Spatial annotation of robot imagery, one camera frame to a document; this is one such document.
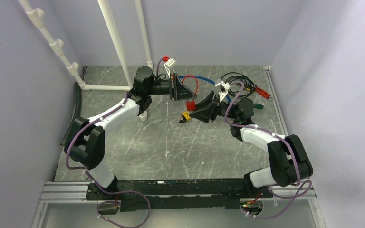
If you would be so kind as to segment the yellow padlock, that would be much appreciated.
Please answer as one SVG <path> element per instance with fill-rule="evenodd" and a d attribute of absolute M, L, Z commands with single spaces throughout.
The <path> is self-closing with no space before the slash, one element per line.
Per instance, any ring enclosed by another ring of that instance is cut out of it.
<path fill-rule="evenodd" d="M 179 120 L 179 123 L 181 123 L 181 124 L 186 123 L 192 119 L 189 111 L 185 111 L 185 112 L 181 113 L 180 117 L 181 118 Z"/>

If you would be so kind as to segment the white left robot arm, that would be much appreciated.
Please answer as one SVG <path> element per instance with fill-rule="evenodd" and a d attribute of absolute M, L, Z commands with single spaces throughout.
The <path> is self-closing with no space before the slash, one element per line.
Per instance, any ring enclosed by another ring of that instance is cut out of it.
<path fill-rule="evenodd" d="M 65 165 L 70 170 L 84 170 L 107 200 L 117 195 L 118 179 L 104 162 L 106 133 L 143 114 L 153 95 L 169 95 L 174 101 L 197 97 L 177 74 L 161 80 L 150 67 L 142 66 L 136 71 L 132 88 L 118 104 L 89 119 L 77 117 L 70 125 L 64 146 Z"/>

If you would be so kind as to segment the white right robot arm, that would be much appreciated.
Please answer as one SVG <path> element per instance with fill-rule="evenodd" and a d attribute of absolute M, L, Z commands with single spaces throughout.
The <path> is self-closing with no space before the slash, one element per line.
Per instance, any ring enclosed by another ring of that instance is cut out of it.
<path fill-rule="evenodd" d="M 297 135 L 284 136 L 261 128 L 252 121 L 254 103 L 243 98 L 230 104 L 221 101 L 212 91 L 204 100 L 196 104 L 189 113 L 193 119 L 209 123 L 216 117 L 224 117 L 230 126 L 232 137 L 250 143 L 264 150 L 269 157 L 269 167 L 252 171 L 245 175 L 243 192 L 255 197 L 261 187 L 278 185 L 286 187 L 313 175 L 313 167 Z"/>

